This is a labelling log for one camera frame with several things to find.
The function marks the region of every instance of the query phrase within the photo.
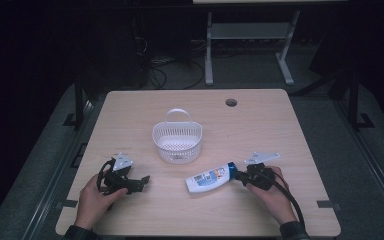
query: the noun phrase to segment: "hand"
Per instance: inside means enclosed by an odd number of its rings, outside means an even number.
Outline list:
[[[278,167],[269,167],[275,173],[283,178],[282,171]],[[278,182],[282,187],[288,189],[288,185],[283,183],[283,181],[275,175],[275,181]],[[262,190],[251,183],[246,185],[246,188],[255,194],[258,198],[263,201],[270,215],[282,225],[287,222],[297,221],[294,212],[292,211],[291,202],[285,197],[285,195],[276,187],[272,186],[268,191]]]
[[[75,226],[92,230],[95,223],[104,215],[108,207],[127,193],[127,188],[120,189],[105,196],[100,193],[96,181],[98,174],[93,176],[86,186],[80,191],[79,207]]]

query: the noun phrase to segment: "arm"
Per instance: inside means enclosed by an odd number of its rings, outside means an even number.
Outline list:
[[[63,239],[99,239],[99,236],[92,232],[93,226],[105,214],[111,204],[127,193],[127,188],[123,188],[113,194],[104,196],[98,191],[97,180],[98,175],[93,176],[80,191],[76,220],[74,225],[71,225],[67,230]]]
[[[283,178],[282,171],[278,167],[269,167],[277,175]],[[282,187],[288,189],[288,185],[276,175],[276,182]],[[297,221],[297,218],[292,210],[290,201],[283,195],[283,193],[272,186],[269,190],[265,191],[248,183],[246,188],[256,195],[266,206],[270,215],[279,223],[280,233],[285,240],[304,240],[310,239],[304,227]]]

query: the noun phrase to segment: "basket handle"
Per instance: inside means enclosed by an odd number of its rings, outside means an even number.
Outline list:
[[[192,117],[191,117],[191,115],[190,115],[188,112],[186,112],[185,110],[180,109],[180,108],[173,108],[173,109],[171,109],[170,111],[168,111],[168,112],[166,113],[166,119],[165,119],[165,121],[168,122],[167,120],[168,120],[169,115],[172,114],[172,113],[176,113],[176,112],[180,112],[180,113],[184,113],[184,114],[186,114],[186,115],[189,117],[189,122],[192,122]]]

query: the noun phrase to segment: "white basket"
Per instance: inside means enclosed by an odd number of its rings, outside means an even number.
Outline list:
[[[169,122],[170,114],[180,112],[188,116],[188,122]],[[188,112],[175,108],[167,112],[164,122],[155,125],[152,138],[160,157],[170,164],[193,162],[201,152],[202,126],[193,122]]]

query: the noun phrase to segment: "shampoo bottle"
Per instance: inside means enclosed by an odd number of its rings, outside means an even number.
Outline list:
[[[206,192],[234,179],[236,171],[238,171],[236,165],[230,162],[218,168],[188,177],[185,182],[190,193]]]

